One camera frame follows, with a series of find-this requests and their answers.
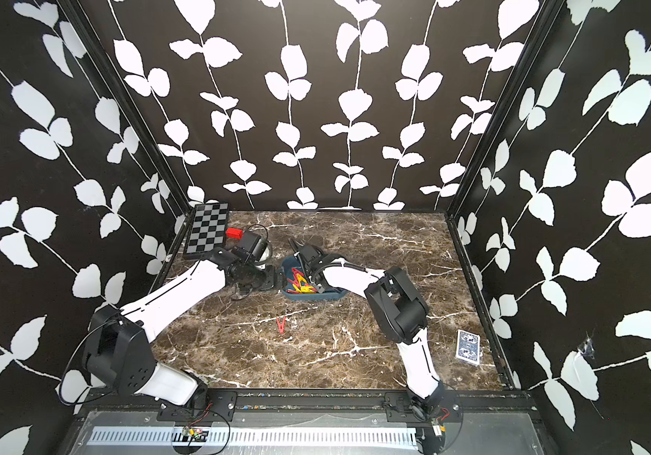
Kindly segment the blue playing card deck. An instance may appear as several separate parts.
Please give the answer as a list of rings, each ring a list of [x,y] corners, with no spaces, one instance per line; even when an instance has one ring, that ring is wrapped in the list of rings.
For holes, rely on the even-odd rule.
[[[459,330],[455,357],[468,364],[479,366],[481,364],[481,338],[471,332]]]

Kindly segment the teal plastic storage box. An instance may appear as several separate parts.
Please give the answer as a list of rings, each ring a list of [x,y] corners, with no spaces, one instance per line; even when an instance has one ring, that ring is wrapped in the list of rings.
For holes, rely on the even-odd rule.
[[[282,293],[291,301],[336,301],[347,294],[345,289],[333,287],[319,292],[306,278],[304,269],[294,256],[283,259],[281,271],[284,280]]]

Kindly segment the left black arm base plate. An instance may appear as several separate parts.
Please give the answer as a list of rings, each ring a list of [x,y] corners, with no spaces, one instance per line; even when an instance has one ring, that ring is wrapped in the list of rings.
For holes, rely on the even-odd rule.
[[[173,422],[184,426],[189,424],[203,425],[215,421],[232,422],[237,393],[224,389],[209,389],[206,392],[196,392],[183,406],[175,406],[164,402],[158,412],[158,422]]]

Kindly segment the white perforated rail strip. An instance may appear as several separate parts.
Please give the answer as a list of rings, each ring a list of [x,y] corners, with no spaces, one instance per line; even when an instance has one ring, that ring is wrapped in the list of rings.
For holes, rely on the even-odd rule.
[[[201,428],[195,436],[183,427],[95,427],[90,447],[379,447],[416,449],[413,428]]]

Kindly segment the small circuit board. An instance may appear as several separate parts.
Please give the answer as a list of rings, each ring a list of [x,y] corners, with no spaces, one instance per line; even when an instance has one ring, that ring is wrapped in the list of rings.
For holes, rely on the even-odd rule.
[[[203,445],[207,442],[209,430],[200,427],[184,427],[180,433],[173,438],[173,442],[184,446]]]

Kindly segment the black white checkerboard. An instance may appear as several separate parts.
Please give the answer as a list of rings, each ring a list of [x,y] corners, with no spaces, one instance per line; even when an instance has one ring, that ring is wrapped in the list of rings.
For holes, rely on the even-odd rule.
[[[226,202],[198,204],[187,232],[183,258],[195,260],[226,243],[230,205]]]

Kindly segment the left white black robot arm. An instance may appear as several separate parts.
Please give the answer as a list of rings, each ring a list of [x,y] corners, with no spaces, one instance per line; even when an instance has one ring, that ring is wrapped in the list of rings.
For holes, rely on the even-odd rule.
[[[146,395],[186,406],[205,386],[193,375],[158,361],[151,343],[172,322],[227,286],[269,292],[283,284],[280,267],[255,265],[216,248],[152,294],[121,308],[106,305],[97,310],[73,354],[81,357],[84,372],[117,396]]]

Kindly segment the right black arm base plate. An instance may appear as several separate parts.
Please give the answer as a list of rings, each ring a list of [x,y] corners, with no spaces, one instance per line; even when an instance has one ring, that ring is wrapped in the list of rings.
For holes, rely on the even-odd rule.
[[[462,405],[454,391],[436,391],[426,400],[409,391],[388,392],[383,407],[389,422],[444,425],[463,421]]]

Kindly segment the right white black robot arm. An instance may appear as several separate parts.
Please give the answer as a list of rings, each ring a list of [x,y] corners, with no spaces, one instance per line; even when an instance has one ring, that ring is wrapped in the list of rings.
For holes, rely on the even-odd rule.
[[[310,244],[300,246],[295,257],[317,291],[340,288],[366,299],[384,336],[397,345],[412,408],[423,416],[435,415],[446,388],[428,343],[429,305],[408,274],[399,267],[381,270],[355,265]]]

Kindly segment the small red block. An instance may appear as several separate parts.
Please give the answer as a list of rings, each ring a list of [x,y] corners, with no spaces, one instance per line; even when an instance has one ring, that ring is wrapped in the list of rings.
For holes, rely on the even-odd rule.
[[[228,238],[240,240],[243,235],[243,229],[236,229],[236,227],[228,227],[228,229],[226,229],[226,236]]]

